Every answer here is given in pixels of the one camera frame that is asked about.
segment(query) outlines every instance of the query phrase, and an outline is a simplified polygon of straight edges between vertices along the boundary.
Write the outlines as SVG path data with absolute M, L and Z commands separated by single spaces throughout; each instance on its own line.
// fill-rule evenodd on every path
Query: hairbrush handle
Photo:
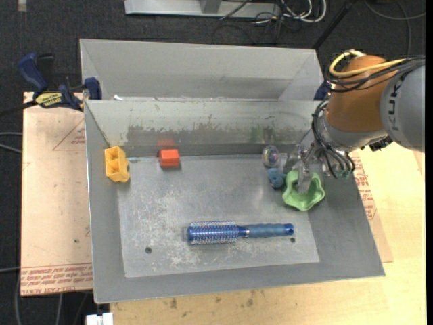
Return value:
M 292 224 L 256 224 L 247 225 L 245 227 L 246 238 L 259 238 L 259 237 L 274 237 L 274 236 L 288 236 L 294 233 L 294 226 Z
M 234 221 L 199 221 L 188 226 L 187 239 L 190 244 L 218 244 L 233 243 L 238 237 L 265 238 L 293 233 L 291 223 L 236 225 Z

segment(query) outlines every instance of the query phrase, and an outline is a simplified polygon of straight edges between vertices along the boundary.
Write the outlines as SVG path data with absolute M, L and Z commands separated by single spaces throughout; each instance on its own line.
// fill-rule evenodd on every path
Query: cardboard sheet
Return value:
M 84 115 L 24 111 L 21 295 L 93 286 Z

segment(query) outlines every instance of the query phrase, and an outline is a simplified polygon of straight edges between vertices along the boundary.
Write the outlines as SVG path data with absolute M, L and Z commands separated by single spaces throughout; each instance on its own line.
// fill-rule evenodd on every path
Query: metal stand base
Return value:
M 222 1 L 217 12 L 204 13 L 200 0 L 125 0 L 126 14 L 150 14 L 169 16 L 223 17 L 241 3 Z M 233 14 L 235 18 L 254 18 L 261 12 L 278 14 L 278 7 L 273 3 L 247 3 Z

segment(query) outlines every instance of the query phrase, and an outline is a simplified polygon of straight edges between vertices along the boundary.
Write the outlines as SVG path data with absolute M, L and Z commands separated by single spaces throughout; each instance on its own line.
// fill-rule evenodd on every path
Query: blue clamp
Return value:
M 33 93 L 33 101 L 35 104 L 43 108 L 64 107 L 82 111 L 83 101 L 74 95 L 73 89 L 87 89 L 89 91 L 89 99 L 102 99 L 101 87 L 95 77 L 85 79 L 84 85 L 73 89 L 68 88 L 66 85 L 60 85 L 57 91 L 48 91 L 47 81 L 37 68 L 36 58 L 35 53 L 30 53 L 18 62 L 18 71 L 20 74 L 27 82 L 37 88 Z

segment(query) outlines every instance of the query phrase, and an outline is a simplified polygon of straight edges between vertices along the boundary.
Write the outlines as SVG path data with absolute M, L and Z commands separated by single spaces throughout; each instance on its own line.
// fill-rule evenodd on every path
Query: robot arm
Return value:
M 395 141 L 424 151 L 424 75 L 425 56 L 386 61 L 347 51 L 337 57 L 325 73 L 331 90 L 289 159 L 299 170 L 298 191 L 308 191 L 313 164 L 335 178 L 348 177 L 355 169 L 349 153 L 358 148 Z
M 336 71 L 347 55 L 355 57 L 342 72 Z M 328 70 L 334 87 L 321 117 L 322 135 L 329 134 L 326 137 L 337 148 L 349 151 L 387 136 L 406 148 L 422 150 L 425 59 L 387 62 L 357 51 L 343 57 Z

